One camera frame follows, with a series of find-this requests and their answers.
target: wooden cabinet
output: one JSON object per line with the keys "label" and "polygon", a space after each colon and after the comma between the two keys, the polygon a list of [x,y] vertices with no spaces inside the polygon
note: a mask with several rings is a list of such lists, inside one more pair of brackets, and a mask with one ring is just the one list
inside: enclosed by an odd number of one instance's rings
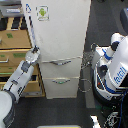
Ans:
{"label": "wooden cabinet", "polygon": [[[31,49],[27,30],[10,30],[12,19],[8,19],[7,30],[0,31],[0,90]],[[38,64],[34,66],[32,78],[22,96],[45,96]]]}

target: refrigerator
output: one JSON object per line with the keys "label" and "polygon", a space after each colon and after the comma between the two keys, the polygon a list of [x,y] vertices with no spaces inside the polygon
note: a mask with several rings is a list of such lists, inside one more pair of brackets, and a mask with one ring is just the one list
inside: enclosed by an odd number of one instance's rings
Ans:
{"label": "refrigerator", "polygon": [[91,0],[21,3],[31,44],[36,42],[41,51],[39,67],[47,99],[76,98]]}

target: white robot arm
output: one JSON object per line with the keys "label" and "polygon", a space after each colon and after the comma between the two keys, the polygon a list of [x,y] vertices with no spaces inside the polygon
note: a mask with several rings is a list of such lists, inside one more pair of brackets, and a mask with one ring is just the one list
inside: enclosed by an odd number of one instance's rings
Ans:
{"label": "white robot arm", "polygon": [[0,91],[0,128],[7,128],[14,119],[14,103],[18,102],[22,92],[27,86],[34,65],[37,64],[40,55],[38,47],[32,48],[26,54],[25,61],[21,61],[16,71]]}

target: drawer handle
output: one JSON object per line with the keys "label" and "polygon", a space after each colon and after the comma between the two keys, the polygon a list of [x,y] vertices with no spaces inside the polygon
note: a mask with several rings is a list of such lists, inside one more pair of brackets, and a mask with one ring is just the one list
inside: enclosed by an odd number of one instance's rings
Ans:
{"label": "drawer handle", "polygon": [[0,63],[8,63],[9,59],[7,58],[7,60],[5,61],[0,61]]}
{"label": "drawer handle", "polygon": [[71,60],[61,62],[61,63],[59,63],[58,61],[51,61],[50,63],[55,64],[55,65],[65,65],[65,64],[70,63],[70,62],[71,62]]}
{"label": "drawer handle", "polygon": [[63,81],[62,81],[62,80],[59,80],[59,79],[58,79],[58,80],[53,80],[52,82],[55,82],[55,83],[57,83],[57,84],[64,84],[64,83],[67,83],[68,81],[70,81],[70,80],[69,80],[69,79],[68,79],[68,80],[66,79],[66,80],[63,80]]}
{"label": "drawer handle", "polygon": [[2,39],[0,38],[0,44],[2,44]]}

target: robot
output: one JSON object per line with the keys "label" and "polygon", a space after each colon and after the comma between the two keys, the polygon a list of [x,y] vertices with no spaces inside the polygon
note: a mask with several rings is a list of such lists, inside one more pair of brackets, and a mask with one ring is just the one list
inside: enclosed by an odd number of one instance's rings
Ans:
{"label": "robot", "polygon": [[95,96],[104,104],[115,105],[128,89],[128,36],[115,33],[111,46],[96,47],[92,60]]}
{"label": "robot", "polygon": [[39,60],[40,50],[37,46],[26,53],[25,61],[21,61],[16,71],[0,91],[0,128],[7,128],[14,120],[14,104],[19,101],[22,92],[27,86],[34,65]]}

